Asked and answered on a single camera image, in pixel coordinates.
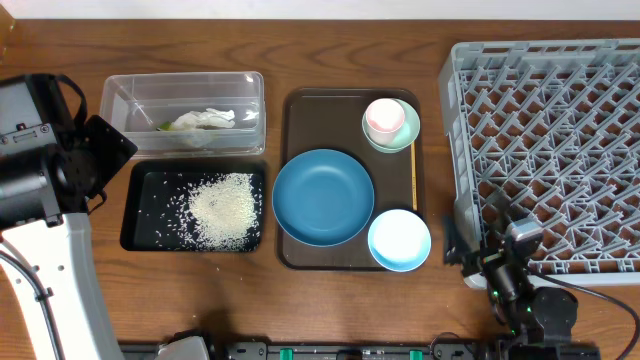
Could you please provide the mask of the clear plastic bin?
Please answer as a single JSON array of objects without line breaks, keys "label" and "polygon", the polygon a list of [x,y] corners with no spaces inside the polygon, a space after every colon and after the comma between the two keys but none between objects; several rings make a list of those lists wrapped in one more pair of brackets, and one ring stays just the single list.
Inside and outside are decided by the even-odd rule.
[{"label": "clear plastic bin", "polygon": [[[157,131],[190,111],[233,110],[235,126]],[[100,116],[138,148],[141,158],[259,155],[266,144],[263,76],[256,71],[114,75]]]}]

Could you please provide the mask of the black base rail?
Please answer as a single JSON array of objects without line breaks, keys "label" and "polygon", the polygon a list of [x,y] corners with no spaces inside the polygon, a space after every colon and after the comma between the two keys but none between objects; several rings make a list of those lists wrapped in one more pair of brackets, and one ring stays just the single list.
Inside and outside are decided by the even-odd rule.
[{"label": "black base rail", "polygon": [[303,344],[269,343],[258,339],[216,344],[199,331],[174,334],[163,343],[121,342],[126,359],[220,360],[457,360],[457,359],[561,359],[595,360],[594,345],[511,345],[506,341],[480,342],[441,333],[426,344]]}]

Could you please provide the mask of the grey dishwasher rack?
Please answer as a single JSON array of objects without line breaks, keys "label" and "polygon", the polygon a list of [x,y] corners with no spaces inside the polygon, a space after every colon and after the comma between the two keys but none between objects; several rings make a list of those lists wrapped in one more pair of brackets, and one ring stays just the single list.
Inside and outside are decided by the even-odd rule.
[{"label": "grey dishwasher rack", "polygon": [[501,189],[543,228],[539,273],[637,284],[638,41],[462,42],[438,82],[467,244],[500,239],[486,198]]}]

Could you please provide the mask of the light blue bowl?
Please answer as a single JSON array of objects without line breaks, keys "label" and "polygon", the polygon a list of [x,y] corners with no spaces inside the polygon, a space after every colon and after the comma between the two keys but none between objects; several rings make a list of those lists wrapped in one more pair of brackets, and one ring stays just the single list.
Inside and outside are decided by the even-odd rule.
[{"label": "light blue bowl", "polygon": [[428,226],[416,213],[392,209],[373,220],[367,243],[380,266],[392,272],[410,272],[427,260],[432,238]]}]

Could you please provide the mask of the dark blue plate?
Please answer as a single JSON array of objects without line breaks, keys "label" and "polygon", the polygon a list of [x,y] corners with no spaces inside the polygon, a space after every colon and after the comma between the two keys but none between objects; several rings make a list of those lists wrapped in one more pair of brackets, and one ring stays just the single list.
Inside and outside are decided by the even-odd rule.
[{"label": "dark blue plate", "polygon": [[375,205],[371,176],[350,155],[314,149],[287,162],[272,190],[272,209],[284,232],[309,246],[331,247],[354,238]]}]

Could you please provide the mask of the wooden chopstick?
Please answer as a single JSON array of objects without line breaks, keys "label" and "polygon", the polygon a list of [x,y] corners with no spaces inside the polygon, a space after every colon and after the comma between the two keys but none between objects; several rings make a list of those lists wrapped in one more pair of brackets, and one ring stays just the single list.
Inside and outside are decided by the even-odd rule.
[{"label": "wooden chopstick", "polygon": [[416,170],[416,149],[415,142],[410,145],[411,154],[411,194],[412,194],[412,209],[418,211],[418,194],[417,194],[417,170]]}]

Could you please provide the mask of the yellow green snack wrapper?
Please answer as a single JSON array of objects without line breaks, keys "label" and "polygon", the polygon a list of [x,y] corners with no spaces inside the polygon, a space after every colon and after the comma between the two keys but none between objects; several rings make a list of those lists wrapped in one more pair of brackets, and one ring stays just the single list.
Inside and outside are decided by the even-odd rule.
[{"label": "yellow green snack wrapper", "polygon": [[157,131],[174,131],[175,128],[173,127],[173,123],[172,122],[165,122],[162,125],[160,125],[159,127],[156,128]]}]

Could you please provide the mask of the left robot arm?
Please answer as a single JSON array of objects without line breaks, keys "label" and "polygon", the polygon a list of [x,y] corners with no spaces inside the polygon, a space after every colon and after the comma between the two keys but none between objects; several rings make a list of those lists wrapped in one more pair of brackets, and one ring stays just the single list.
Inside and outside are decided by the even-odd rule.
[{"label": "left robot arm", "polygon": [[137,147],[87,102],[70,112],[65,75],[1,82],[1,268],[39,359],[120,359],[93,259],[89,200]]}]

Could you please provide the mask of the pink cup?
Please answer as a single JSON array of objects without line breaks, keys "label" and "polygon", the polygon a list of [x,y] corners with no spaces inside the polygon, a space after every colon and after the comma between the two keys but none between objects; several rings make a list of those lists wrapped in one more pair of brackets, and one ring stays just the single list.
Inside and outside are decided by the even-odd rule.
[{"label": "pink cup", "polygon": [[369,138],[380,146],[391,144],[405,121],[401,104],[390,98],[373,101],[365,111],[365,130]]}]

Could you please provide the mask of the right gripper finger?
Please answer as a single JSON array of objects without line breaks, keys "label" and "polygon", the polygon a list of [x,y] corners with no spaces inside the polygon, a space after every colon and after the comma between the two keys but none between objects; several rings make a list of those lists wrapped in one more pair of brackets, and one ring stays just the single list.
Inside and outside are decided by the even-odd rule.
[{"label": "right gripper finger", "polygon": [[525,213],[511,204],[507,194],[498,189],[486,198],[486,203],[495,209],[497,218],[496,225],[509,225],[525,218]]},{"label": "right gripper finger", "polygon": [[458,231],[454,220],[445,216],[443,218],[444,229],[444,256],[443,262],[447,265],[462,265],[470,253],[470,247]]}]

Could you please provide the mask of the white tissue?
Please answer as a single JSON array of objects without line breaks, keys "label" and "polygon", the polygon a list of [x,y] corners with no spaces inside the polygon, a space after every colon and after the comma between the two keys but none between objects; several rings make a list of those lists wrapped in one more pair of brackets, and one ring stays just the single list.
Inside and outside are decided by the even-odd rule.
[{"label": "white tissue", "polygon": [[210,128],[229,129],[235,126],[233,110],[221,111],[207,108],[204,112],[190,111],[168,125],[170,131],[207,130]]}]

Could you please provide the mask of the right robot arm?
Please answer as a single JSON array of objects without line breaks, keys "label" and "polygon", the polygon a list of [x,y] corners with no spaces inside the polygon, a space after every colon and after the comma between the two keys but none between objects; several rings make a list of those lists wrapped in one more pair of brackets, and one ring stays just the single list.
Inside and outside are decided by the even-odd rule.
[{"label": "right robot arm", "polygon": [[571,345],[578,301],[566,290],[530,282],[526,261],[541,244],[543,228],[511,206],[503,194],[494,205],[498,208],[494,228],[500,239],[477,250],[466,243],[453,218],[443,219],[443,262],[459,265],[466,278],[484,278],[494,317],[511,331],[492,343],[469,344],[466,350],[474,359],[562,359],[563,350]]}]

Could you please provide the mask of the dark brown serving tray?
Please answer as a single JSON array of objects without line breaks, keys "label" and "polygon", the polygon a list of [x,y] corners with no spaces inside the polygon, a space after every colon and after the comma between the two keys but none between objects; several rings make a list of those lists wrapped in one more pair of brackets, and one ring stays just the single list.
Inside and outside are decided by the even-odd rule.
[{"label": "dark brown serving tray", "polygon": [[[282,162],[314,149],[332,149],[355,158],[373,181],[375,205],[372,215],[385,210],[405,209],[417,215],[424,210],[421,189],[421,141],[416,139],[418,211],[412,209],[410,146],[394,154],[384,154],[366,139],[362,117],[367,106],[379,98],[396,98],[416,111],[419,101],[399,88],[304,88],[286,99],[282,125]],[[367,229],[351,240],[331,247],[305,245],[277,230],[276,249],[280,261],[294,270],[383,272],[367,244]]]}]

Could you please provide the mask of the light green saucer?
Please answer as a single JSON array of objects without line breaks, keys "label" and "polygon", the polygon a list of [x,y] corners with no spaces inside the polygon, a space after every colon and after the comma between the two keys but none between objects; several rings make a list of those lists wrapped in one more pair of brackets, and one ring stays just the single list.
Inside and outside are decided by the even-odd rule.
[{"label": "light green saucer", "polygon": [[396,101],[398,101],[401,106],[404,109],[405,112],[405,121],[403,126],[400,128],[399,132],[397,133],[396,138],[394,139],[394,141],[387,145],[387,146],[380,146],[376,143],[374,143],[369,136],[366,133],[365,130],[365,112],[363,114],[362,117],[362,128],[363,128],[363,133],[366,137],[366,139],[368,140],[368,142],[378,151],[383,152],[383,153],[397,153],[400,152],[401,150],[403,150],[404,148],[408,147],[411,145],[412,142],[414,142],[419,135],[420,132],[420,117],[417,113],[417,111],[407,102],[400,100],[400,99],[396,99],[396,98],[390,98],[390,99],[394,99]]}]

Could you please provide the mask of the pile of white rice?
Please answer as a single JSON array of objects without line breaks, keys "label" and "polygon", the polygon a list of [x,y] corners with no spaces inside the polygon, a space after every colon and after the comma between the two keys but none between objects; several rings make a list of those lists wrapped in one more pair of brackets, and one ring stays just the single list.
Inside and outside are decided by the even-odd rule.
[{"label": "pile of white rice", "polygon": [[140,235],[162,250],[251,252],[260,243],[263,179],[243,172],[159,172],[140,204]]}]

